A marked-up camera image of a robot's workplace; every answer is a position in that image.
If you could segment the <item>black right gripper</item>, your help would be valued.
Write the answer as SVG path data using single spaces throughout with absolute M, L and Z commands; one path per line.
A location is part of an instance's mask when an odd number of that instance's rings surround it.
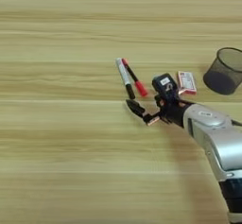
M 177 96 L 167 100 L 161 98 L 159 95 L 155 96 L 155 101 L 160 110 L 153 115 L 146 114 L 144 117 L 143 114 L 146 110 L 141 107 L 138 102 L 132 99 L 127 99 L 126 103 L 134 114 L 143 117 L 143 120 L 147 125 L 151 125 L 157 120 L 162 120 L 166 122 L 166 124 L 176 124 L 181 128 L 183 127 L 184 113 L 193 105 L 193 102 L 182 100 Z

